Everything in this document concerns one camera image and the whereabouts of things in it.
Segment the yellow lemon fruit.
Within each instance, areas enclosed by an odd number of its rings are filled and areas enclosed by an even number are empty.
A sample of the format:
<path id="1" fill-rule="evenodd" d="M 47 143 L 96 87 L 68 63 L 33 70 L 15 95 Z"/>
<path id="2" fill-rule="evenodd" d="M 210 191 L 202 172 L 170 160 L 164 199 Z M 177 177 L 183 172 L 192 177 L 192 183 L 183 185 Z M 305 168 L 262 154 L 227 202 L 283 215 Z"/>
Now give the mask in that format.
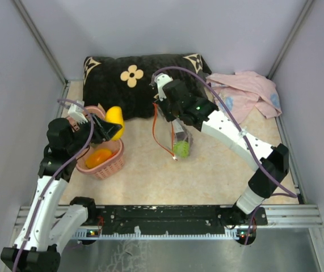
<path id="1" fill-rule="evenodd" d="M 106 111 L 105 120 L 113 124 L 121 125 L 121 129 L 111 138 L 112 141 L 119 140 L 125 131 L 122 109 L 119 106 L 111 107 L 108 111 Z"/>

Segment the orange mango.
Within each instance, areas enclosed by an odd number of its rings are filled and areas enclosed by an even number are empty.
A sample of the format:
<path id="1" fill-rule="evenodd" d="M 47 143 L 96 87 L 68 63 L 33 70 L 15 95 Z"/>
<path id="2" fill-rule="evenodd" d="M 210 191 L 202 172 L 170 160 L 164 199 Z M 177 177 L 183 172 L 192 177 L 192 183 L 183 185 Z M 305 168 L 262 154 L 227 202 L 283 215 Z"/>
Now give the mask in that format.
<path id="1" fill-rule="evenodd" d="M 94 151 L 86 160 L 85 165 L 88 169 L 97 167 L 98 165 L 106 162 L 112 155 L 112 151 L 109 149 L 98 149 Z"/>

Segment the purple grape bunch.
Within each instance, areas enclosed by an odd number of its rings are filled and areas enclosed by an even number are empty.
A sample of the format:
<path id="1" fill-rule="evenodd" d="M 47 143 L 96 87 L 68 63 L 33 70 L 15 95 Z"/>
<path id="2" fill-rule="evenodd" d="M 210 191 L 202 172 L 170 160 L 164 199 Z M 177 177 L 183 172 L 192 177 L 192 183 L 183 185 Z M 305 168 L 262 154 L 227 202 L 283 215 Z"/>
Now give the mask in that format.
<path id="1" fill-rule="evenodd" d="M 188 140 L 188 132 L 186 128 L 179 122 L 179 120 L 174 120 L 172 122 L 174 133 L 177 138 L 177 141 L 187 141 Z"/>

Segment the clear zip top bag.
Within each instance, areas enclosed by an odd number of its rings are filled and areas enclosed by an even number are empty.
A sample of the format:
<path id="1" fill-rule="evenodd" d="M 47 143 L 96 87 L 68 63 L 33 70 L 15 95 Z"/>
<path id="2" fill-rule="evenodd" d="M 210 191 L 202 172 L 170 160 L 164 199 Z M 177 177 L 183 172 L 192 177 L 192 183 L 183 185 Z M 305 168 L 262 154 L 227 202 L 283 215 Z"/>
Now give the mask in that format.
<path id="1" fill-rule="evenodd" d="M 152 124 L 153 139 L 155 140 L 157 145 L 159 147 L 161 147 L 163 150 L 165 150 L 166 152 L 168 152 L 174 160 L 186 159 L 186 158 L 177 157 L 174 154 L 173 146 L 177 142 L 177 138 L 174 133 L 172 121 L 171 122 L 166 121 L 166 119 L 164 118 L 161 110 L 159 109 L 159 107 L 156 103 L 154 103 L 153 106 L 154 106 L 154 117 L 153 117 L 153 124 Z M 191 132 L 187 128 L 186 128 L 186 130 L 188 132 L 187 142 L 190 144 L 190 155 L 191 155 L 193 137 L 192 137 Z"/>

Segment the green custard apple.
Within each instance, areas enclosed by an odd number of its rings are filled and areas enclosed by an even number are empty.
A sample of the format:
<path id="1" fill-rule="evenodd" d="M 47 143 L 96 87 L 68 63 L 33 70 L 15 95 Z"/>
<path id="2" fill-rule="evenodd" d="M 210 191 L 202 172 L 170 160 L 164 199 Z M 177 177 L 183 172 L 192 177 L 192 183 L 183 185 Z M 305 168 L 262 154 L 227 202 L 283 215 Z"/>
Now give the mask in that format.
<path id="1" fill-rule="evenodd" d="M 177 157 L 187 158 L 190 155 L 190 144 L 187 141 L 176 142 L 173 151 Z"/>

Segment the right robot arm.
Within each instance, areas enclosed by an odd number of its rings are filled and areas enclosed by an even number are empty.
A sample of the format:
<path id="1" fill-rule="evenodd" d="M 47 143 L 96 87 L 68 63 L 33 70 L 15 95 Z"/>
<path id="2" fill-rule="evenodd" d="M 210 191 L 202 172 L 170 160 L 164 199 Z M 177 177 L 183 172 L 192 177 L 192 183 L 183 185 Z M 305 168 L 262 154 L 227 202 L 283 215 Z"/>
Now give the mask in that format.
<path id="1" fill-rule="evenodd" d="M 156 103 L 168 122 L 181 121 L 221 141 L 254 171 L 247 188 L 226 215 L 229 224 L 247 224 L 254 217 L 254 209 L 273 195 L 288 174 L 288 148 L 283 144 L 274 147 L 237 129 L 216 104 L 203 95 L 189 92 L 179 79 L 162 74 L 155 83 Z"/>

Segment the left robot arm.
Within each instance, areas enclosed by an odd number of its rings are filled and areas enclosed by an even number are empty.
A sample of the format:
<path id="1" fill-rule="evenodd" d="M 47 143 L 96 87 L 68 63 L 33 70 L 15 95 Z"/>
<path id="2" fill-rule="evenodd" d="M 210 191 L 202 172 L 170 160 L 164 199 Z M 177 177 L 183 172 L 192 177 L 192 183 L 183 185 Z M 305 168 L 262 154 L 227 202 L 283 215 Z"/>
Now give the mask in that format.
<path id="1" fill-rule="evenodd" d="M 97 221 L 95 201 L 87 197 L 75 197 L 58 221 L 55 213 L 77 157 L 89 144 L 112 139 L 122 125 L 89 113 L 77 119 L 77 126 L 74 130 L 66 118 L 54 119 L 48 125 L 48 145 L 30 211 L 14 245 L 4 247 L 1 253 L 1 260 L 12 271 L 57 271 L 61 254 L 76 230 Z"/>

